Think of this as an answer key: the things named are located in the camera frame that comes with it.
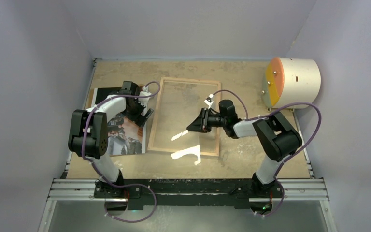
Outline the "glossy printed photo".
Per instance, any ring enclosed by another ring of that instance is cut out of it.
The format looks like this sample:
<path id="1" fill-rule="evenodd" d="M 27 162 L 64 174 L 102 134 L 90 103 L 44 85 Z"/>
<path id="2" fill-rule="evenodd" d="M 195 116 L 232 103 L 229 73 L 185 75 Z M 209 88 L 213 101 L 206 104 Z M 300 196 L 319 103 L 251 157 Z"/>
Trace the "glossy printed photo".
<path id="1" fill-rule="evenodd" d="M 130 121 L 123 113 L 115 114 L 108 122 L 108 148 L 110 156 L 144 154 L 144 128 Z"/>

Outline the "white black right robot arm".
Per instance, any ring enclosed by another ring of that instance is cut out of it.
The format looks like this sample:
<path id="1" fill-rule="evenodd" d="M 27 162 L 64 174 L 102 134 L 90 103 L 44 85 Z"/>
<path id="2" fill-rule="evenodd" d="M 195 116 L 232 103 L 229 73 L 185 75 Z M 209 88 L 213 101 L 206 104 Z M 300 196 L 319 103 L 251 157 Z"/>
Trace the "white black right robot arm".
<path id="1" fill-rule="evenodd" d="M 302 146 L 302 138 L 285 116 L 277 112 L 265 118 L 242 120 L 233 101 L 221 100 L 219 111 L 202 108 L 196 119 L 187 126 L 189 132 L 209 133 L 213 127 L 222 128 L 232 139 L 256 136 L 265 152 L 260 168 L 253 174 L 252 191 L 263 197 L 276 181 L 277 171 L 287 156 Z"/>

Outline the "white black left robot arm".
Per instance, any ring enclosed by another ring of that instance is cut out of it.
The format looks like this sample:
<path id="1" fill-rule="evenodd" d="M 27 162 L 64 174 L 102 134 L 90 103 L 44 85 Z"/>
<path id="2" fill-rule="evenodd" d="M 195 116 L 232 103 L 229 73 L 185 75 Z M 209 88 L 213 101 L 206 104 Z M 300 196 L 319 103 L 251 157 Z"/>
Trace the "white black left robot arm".
<path id="1" fill-rule="evenodd" d="M 106 183 L 106 192 L 114 198 L 123 195 L 125 188 L 121 171 L 113 164 L 106 153 L 109 142 L 108 124 L 121 114 L 137 127 L 144 127 L 153 113 L 147 107 L 151 97 L 149 84 L 140 86 L 132 81 L 124 81 L 115 93 L 86 110 L 75 110 L 71 117 L 68 148 L 83 160 L 89 162 L 99 176 L 99 181 Z"/>

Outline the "brown backing board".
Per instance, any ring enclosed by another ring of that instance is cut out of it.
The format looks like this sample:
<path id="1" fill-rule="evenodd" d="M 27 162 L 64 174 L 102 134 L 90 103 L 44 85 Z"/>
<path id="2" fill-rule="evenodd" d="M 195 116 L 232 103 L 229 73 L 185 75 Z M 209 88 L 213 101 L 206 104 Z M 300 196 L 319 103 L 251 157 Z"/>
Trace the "brown backing board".
<path id="1" fill-rule="evenodd" d="M 116 94 L 119 91 L 120 87 L 104 87 L 104 88 L 95 88 L 89 92 L 89 101 L 86 103 L 86 107 L 90 108 L 95 104 L 100 103 L 107 96 Z"/>

